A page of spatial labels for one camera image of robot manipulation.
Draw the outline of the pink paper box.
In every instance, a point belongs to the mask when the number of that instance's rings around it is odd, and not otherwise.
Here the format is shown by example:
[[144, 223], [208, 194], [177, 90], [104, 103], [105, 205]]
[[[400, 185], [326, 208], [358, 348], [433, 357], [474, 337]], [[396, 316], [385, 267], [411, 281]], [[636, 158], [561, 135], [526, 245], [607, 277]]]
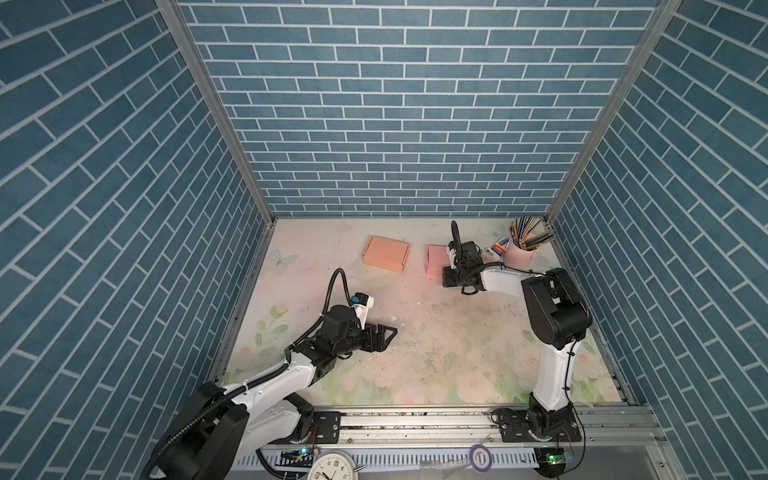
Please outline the pink paper box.
[[441, 276], [443, 269], [450, 266], [448, 247], [445, 245], [428, 245], [426, 249], [426, 274]]

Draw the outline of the orange paper box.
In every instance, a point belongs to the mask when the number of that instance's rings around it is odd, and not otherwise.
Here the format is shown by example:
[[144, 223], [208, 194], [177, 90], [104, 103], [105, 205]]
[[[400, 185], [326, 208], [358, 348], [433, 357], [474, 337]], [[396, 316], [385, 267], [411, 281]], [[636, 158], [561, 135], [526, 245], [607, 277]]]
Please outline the orange paper box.
[[404, 271], [409, 252], [410, 245], [406, 242], [371, 236], [363, 253], [363, 263], [371, 267], [401, 273]]

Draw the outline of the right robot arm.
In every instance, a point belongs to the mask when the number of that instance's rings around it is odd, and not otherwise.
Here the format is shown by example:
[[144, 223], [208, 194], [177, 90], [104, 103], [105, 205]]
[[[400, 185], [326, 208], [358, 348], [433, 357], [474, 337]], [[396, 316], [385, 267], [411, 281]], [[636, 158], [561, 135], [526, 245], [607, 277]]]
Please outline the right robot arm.
[[524, 270], [502, 260], [487, 262], [474, 242], [461, 240], [455, 221], [446, 251], [449, 264], [442, 269], [445, 288], [459, 288], [463, 295], [503, 293], [525, 301], [540, 347], [537, 380], [525, 415], [528, 435], [537, 441], [550, 441], [570, 428], [579, 433], [582, 424], [570, 392], [575, 357], [592, 318], [568, 272], [562, 268]]

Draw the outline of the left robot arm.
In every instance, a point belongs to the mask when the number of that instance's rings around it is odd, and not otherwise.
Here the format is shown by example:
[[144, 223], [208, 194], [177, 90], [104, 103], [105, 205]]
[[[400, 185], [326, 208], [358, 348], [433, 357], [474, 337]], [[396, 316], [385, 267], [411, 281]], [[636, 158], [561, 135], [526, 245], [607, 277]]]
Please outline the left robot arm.
[[223, 479], [235, 462], [277, 440], [301, 442], [315, 408], [301, 391], [355, 352], [381, 353], [395, 327], [367, 317], [372, 296], [345, 289], [342, 303], [324, 300], [318, 319], [283, 352], [283, 359], [239, 383], [197, 387], [139, 473], [142, 479]]

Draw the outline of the pink pencil cup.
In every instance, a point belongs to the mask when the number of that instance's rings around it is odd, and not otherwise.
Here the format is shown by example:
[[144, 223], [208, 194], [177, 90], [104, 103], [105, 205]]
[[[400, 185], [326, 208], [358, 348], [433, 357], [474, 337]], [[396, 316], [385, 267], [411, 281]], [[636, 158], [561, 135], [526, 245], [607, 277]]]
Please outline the pink pencil cup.
[[536, 249], [531, 251], [523, 250], [513, 241], [510, 241], [503, 256], [503, 262], [509, 268], [528, 271], [531, 269], [537, 255], [538, 251]]

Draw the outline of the coloured pencils bundle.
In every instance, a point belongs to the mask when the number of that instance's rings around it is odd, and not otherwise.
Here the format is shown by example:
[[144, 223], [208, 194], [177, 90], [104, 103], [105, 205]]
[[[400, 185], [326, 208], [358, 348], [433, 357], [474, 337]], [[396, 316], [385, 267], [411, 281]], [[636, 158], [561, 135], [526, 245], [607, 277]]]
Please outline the coloured pencils bundle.
[[512, 220], [509, 229], [512, 244], [523, 251], [533, 251], [554, 239], [554, 230], [539, 217], [522, 216]]

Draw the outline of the white analog clock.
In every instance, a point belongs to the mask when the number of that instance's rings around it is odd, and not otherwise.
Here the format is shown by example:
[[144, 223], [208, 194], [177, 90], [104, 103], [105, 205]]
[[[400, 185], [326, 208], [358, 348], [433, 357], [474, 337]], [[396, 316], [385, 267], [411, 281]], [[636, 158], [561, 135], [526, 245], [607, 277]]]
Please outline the white analog clock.
[[322, 453], [313, 462], [309, 480], [358, 480], [362, 470], [353, 458], [340, 450]]

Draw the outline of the purple tape roll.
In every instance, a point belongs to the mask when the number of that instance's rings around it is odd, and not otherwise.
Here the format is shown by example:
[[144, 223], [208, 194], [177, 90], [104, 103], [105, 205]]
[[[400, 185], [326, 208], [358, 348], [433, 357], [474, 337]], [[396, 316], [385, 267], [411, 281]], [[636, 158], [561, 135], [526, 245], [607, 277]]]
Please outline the purple tape roll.
[[493, 466], [493, 455], [485, 445], [475, 444], [470, 448], [468, 461], [474, 471], [487, 473]]

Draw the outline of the green lit circuit board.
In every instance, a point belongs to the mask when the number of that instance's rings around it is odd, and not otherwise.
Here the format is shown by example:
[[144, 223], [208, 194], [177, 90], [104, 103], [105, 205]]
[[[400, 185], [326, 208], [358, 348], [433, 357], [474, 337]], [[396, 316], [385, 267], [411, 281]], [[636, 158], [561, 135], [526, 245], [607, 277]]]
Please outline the green lit circuit board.
[[572, 454], [563, 448], [536, 448], [534, 454], [537, 462], [534, 471], [546, 479], [559, 479], [572, 460]]

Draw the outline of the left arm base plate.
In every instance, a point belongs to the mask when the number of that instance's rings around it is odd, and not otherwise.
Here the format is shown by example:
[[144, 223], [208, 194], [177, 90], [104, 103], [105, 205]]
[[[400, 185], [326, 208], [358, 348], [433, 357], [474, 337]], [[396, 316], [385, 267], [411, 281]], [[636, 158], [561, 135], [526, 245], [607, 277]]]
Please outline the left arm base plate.
[[292, 429], [271, 441], [271, 444], [337, 444], [341, 430], [340, 411], [316, 411], [312, 415], [301, 414]]

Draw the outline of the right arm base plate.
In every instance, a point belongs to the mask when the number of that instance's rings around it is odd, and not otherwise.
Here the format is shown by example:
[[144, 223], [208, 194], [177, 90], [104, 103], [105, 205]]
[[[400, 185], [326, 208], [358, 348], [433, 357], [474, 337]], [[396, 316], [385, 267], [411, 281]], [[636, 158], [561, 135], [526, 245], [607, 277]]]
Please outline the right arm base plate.
[[572, 442], [582, 440], [582, 428], [575, 416], [570, 414], [559, 426], [538, 430], [527, 419], [528, 411], [501, 407], [490, 414], [491, 421], [497, 426], [503, 443], [524, 442]]

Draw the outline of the aluminium rail frame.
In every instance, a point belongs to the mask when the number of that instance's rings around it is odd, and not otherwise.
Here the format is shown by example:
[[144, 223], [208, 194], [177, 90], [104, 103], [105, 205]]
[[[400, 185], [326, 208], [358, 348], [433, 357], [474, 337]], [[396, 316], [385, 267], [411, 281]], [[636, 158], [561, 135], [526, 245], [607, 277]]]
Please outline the aluminium rail frame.
[[520, 405], [458, 407], [342, 408], [337, 444], [268, 444], [263, 454], [276, 469], [287, 465], [282, 451], [314, 448], [317, 454], [333, 449], [347, 452], [364, 472], [395, 472], [417, 468], [457, 468], [467, 464], [470, 448], [485, 445], [496, 468], [537, 466], [536, 448], [563, 448], [572, 454], [567, 469], [585, 473], [594, 467], [606, 471], [622, 459], [639, 461], [653, 479], [681, 479], [684, 474], [667, 436], [652, 410], [645, 406], [606, 404], [576, 407], [582, 440], [572, 442], [503, 443], [490, 414], [501, 407], [523, 410]]

